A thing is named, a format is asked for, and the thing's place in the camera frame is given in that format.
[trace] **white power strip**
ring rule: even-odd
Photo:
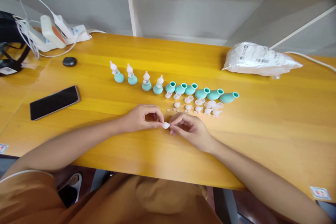
[[[90,40],[92,38],[92,36],[86,31],[86,28],[83,24],[75,26],[71,28],[71,30],[74,33],[74,37],[65,39],[67,45],[74,44],[75,42]],[[45,44],[38,44],[37,48],[42,52],[48,52],[50,50],[56,49],[57,47],[49,40],[46,40]]]

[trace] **sticker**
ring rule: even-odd
[[[315,198],[322,199],[322,200],[331,200],[327,189],[321,187],[310,187],[313,191]]]
[[[8,148],[8,145],[3,145],[0,143],[0,154],[3,154]]]
[[[17,72],[16,70],[9,68],[7,66],[5,66],[4,68],[0,68],[0,74],[9,75],[9,74],[15,74],[16,72]]]

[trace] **smartphone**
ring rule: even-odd
[[[56,111],[80,102],[77,86],[68,87],[30,104],[30,119],[36,121]]]

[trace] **plastic bag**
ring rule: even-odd
[[[280,74],[302,66],[286,54],[273,51],[266,46],[243,42],[236,44],[227,53],[222,70],[273,76],[273,79],[279,79]]]

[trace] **teal bulb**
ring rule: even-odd
[[[212,90],[207,94],[206,98],[208,100],[217,100],[222,94],[224,94],[223,89]]]
[[[128,83],[132,86],[138,83],[138,78],[135,75],[133,75],[132,77],[128,77],[127,80],[128,80]]]
[[[158,88],[156,85],[153,87],[154,94],[159,95],[162,93],[162,91],[163,91],[163,87]]]
[[[238,97],[239,97],[239,94],[237,92],[225,93],[220,96],[219,100],[222,103],[230,103],[230,102],[233,102],[233,100]]]
[[[147,84],[142,83],[141,87],[142,87],[143,90],[149,91],[152,88],[152,84],[150,82],[148,82]]]
[[[204,89],[197,90],[195,93],[195,97],[197,99],[202,99],[205,98],[208,95],[208,93],[210,93],[210,89],[206,87]]]
[[[121,74],[120,72],[116,73],[114,75],[114,80],[118,83],[123,83],[125,80],[125,77],[123,76],[123,74]]]
[[[175,88],[175,93],[180,92],[181,94],[184,94],[184,92],[186,91],[186,88],[187,88],[187,84],[182,83],[181,85]]]
[[[192,95],[195,93],[196,89],[198,88],[196,83],[193,83],[191,85],[189,85],[186,89],[185,89],[185,94],[186,95]]]
[[[174,92],[176,88],[176,83],[175,82],[169,82],[169,84],[167,84],[167,86],[165,87],[166,92],[170,91],[170,92]]]

